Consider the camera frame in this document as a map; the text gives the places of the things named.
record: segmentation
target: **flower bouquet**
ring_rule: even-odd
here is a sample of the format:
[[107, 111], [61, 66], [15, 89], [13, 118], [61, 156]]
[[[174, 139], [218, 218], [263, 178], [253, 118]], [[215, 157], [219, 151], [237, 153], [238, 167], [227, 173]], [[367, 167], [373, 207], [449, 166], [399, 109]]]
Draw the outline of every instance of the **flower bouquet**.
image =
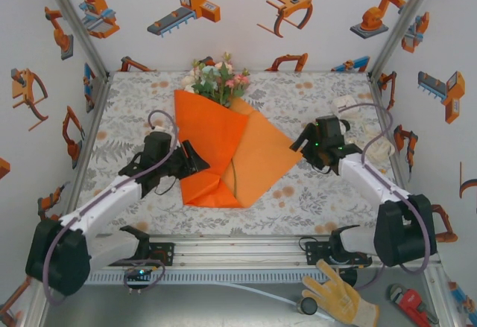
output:
[[250, 73], [244, 69], [241, 74], [233, 71], [231, 55], [225, 53], [222, 62], [207, 60], [192, 63], [193, 69], [182, 79], [181, 84], [187, 92], [204, 96], [222, 106], [228, 107], [233, 98], [239, 98], [250, 85]]

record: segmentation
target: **wallpaper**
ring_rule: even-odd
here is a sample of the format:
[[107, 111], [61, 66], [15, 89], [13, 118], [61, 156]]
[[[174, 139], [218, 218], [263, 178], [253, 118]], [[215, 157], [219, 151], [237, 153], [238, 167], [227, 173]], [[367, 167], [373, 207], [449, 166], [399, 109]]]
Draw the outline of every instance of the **wallpaper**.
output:
[[[306, 71], [365, 71], [407, 1], [71, 0], [110, 71], [124, 57], [150, 69], [184, 70], [193, 57], [224, 51], [252, 69], [307, 53]], [[406, 45], [415, 47], [412, 38]]]
[[[391, 113], [395, 138], [402, 142], [400, 159], [407, 178], [413, 164], [411, 192], [425, 194], [445, 211], [441, 216], [444, 221], [448, 216], [446, 224], [435, 215], [436, 231], [447, 232], [448, 237], [447, 243], [438, 244], [440, 257], [450, 279], [476, 300], [471, 266], [476, 262], [477, 240], [477, 76], [473, 68], [477, 46], [472, 39], [477, 14], [463, 9], [462, 1], [425, 0], [411, 29], [418, 46], [414, 52], [398, 48], [385, 74], [396, 76]], [[462, 10], [465, 18], [454, 21], [452, 17]], [[390, 83], [382, 90], [385, 103], [391, 99]]]
[[[29, 290], [25, 264], [37, 224], [57, 219], [68, 203], [99, 86], [54, 0], [0, 2], [2, 305], [19, 286]], [[3, 318], [21, 312], [15, 303]]]

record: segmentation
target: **red wrench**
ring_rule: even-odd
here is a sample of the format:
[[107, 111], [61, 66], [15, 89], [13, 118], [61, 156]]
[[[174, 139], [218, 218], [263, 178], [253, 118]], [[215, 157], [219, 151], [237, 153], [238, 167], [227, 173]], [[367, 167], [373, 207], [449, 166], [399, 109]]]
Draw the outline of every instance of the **red wrench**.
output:
[[388, 288], [388, 298], [398, 305], [416, 323], [416, 326], [431, 327], [431, 324], [437, 325], [439, 323], [439, 319], [427, 310], [426, 304], [416, 290], [394, 284]]

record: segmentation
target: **flower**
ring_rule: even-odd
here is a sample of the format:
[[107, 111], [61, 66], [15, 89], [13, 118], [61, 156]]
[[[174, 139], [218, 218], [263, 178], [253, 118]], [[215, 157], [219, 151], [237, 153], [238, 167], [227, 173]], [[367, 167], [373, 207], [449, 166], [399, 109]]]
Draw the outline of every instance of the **flower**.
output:
[[249, 84], [249, 80], [248, 80], [248, 77], [242, 75], [242, 74], [237, 74], [233, 80], [236, 82], [236, 84], [238, 85], [248, 85]]
[[180, 81], [180, 85], [182, 87], [186, 87], [188, 85], [193, 85], [195, 83], [195, 78], [193, 76], [186, 76]]
[[194, 79], [198, 79], [201, 75], [202, 75], [202, 70], [198, 66], [195, 66], [189, 72], [189, 76], [192, 76]]
[[190, 92], [191, 94], [195, 94], [195, 90], [192, 87], [192, 85], [186, 85], [186, 88], [184, 89], [184, 91]]
[[217, 75], [217, 76], [220, 75], [220, 72], [218, 72], [218, 69], [217, 69], [216, 66], [215, 66], [215, 67], [214, 67], [214, 66], [206, 66], [206, 67], [204, 67], [204, 68], [202, 69], [202, 72], [203, 72], [204, 74], [209, 74], [209, 72], [210, 72], [211, 70], [213, 71], [214, 75]]
[[222, 56], [225, 60], [226, 63], [230, 63], [230, 59], [232, 59], [232, 54], [229, 52], [224, 52], [224, 55]]
[[220, 69], [221, 69], [222, 64], [225, 64], [225, 67], [227, 68], [227, 72], [228, 72], [229, 74], [232, 74], [232, 73], [233, 73], [233, 67], [232, 67], [232, 65], [230, 65], [229, 63], [223, 63], [223, 62], [216, 63], [216, 64], [215, 64], [215, 67], [217, 68], [217, 70], [220, 70]]
[[[206, 83], [206, 81], [204, 79], [202, 79], [202, 81], [200, 82], [201, 85], [204, 85]], [[209, 83], [212, 85], [212, 88], [217, 91], [218, 90], [218, 85], [217, 85], [217, 82], [215, 81], [209, 81]]]

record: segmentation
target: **white cable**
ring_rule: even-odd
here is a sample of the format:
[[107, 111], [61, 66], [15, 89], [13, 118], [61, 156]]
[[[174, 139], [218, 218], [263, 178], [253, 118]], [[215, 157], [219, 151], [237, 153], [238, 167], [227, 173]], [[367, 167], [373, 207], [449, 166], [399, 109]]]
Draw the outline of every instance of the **white cable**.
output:
[[[209, 285], [219, 285], [219, 286], [225, 286], [225, 287], [228, 287], [228, 288], [238, 288], [238, 289], [241, 289], [241, 290], [246, 290], [246, 291], [250, 291], [250, 292], [253, 292], [253, 293], [257, 293], [258, 295], [263, 295], [263, 296], [266, 296], [266, 297], [270, 297], [271, 299], [276, 299], [278, 301], [288, 303], [289, 305], [293, 305], [293, 306], [297, 305], [296, 302], [293, 302], [289, 299], [286, 299], [286, 298], [283, 298], [283, 297], [280, 297], [280, 296], [277, 296], [277, 295], [273, 295], [272, 293], [257, 290], [256, 288], [249, 288], [248, 286], [230, 284], [228, 282], [210, 282]], [[319, 316], [321, 318], [324, 318], [325, 320], [331, 320], [331, 321], [335, 320], [333, 317], [328, 316], [327, 314], [322, 314], [321, 312], [318, 312], [318, 311], [315, 312], [315, 316]]]

